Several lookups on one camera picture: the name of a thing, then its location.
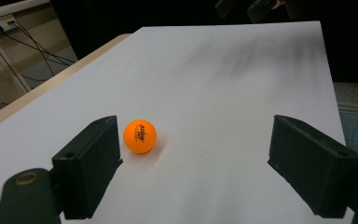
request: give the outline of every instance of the orange ball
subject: orange ball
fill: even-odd
[[[123,140],[124,144],[132,152],[146,153],[156,144],[156,128],[147,120],[134,120],[124,130]]]

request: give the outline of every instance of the white electrical outlet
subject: white electrical outlet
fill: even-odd
[[[2,28],[4,28],[5,32],[17,28],[17,26],[13,23],[9,23],[11,21],[15,21],[14,17],[11,14],[0,17],[0,25],[2,26]]]

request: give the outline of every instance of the wall socket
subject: wall socket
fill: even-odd
[[[0,17],[0,25],[4,28],[5,32],[17,28],[13,23],[9,24],[10,21],[15,21],[11,14]]]

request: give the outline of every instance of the wall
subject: wall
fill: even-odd
[[[70,47],[50,3],[13,13],[13,16],[38,43],[51,53],[57,53]],[[19,30],[9,31],[8,34],[24,43],[34,45],[32,40]],[[43,60],[37,50],[15,42],[4,35],[0,35],[0,46],[20,72]],[[8,104],[20,96],[21,94],[16,91],[13,82],[5,71],[5,65],[0,63],[0,102]]]

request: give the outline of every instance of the white tabletop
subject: white tabletop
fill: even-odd
[[[69,223],[350,223],[316,217],[269,167],[276,114],[344,143],[319,22],[142,28],[0,123],[0,191],[117,115],[120,133],[153,122],[158,143],[121,143],[94,218]]]

